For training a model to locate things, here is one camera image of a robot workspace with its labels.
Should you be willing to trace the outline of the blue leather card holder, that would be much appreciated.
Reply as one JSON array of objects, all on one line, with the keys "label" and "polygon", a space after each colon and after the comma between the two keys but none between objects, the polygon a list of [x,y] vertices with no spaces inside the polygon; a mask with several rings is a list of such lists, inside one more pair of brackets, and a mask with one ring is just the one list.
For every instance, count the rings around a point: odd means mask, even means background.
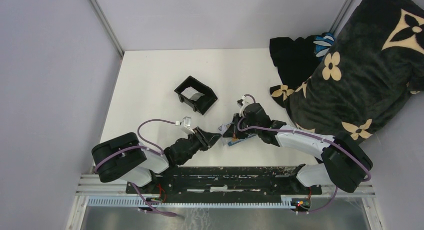
[{"label": "blue leather card holder", "polygon": [[251,139],[251,138],[256,137],[256,136],[257,136],[256,134],[252,134],[252,135],[248,135],[248,136],[247,136],[246,138],[244,138],[244,139],[231,138],[231,139],[227,142],[227,145],[228,145],[229,147],[231,147],[231,146],[234,146],[234,145],[236,145],[236,144],[238,144],[238,143],[241,143],[241,142],[243,142],[243,141],[246,141],[246,140]]}]

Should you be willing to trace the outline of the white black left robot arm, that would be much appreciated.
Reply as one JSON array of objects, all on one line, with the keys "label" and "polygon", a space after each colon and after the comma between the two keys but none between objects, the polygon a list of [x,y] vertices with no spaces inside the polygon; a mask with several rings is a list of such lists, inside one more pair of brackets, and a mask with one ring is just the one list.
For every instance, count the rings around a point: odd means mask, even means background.
[{"label": "white black left robot arm", "polygon": [[136,134],[129,132],[92,148],[94,172],[102,183],[125,180],[149,194],[158,185],[155,174],[184,165],[198,151],[210,149],[221,137],[220,133],[196,127],[186,138],[177,139],[159,153],[141,144]]}]

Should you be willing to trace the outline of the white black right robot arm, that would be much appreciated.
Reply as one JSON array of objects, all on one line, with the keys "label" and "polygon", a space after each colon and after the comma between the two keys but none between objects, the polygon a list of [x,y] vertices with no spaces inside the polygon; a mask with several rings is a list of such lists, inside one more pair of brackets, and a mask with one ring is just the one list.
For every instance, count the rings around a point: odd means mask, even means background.
[{"label": "white black right robot arm", "polygon": [[360,183],[371,180],[373,163],[347,134],[321,135],[272,120],[259,103],[242,104],[223,137],[246,139],[259,137],[264,143],[299,150],[320,163],[303,165],[289,180],[289,189],[302,194],[314,185],[334,184],[353,193]]}]

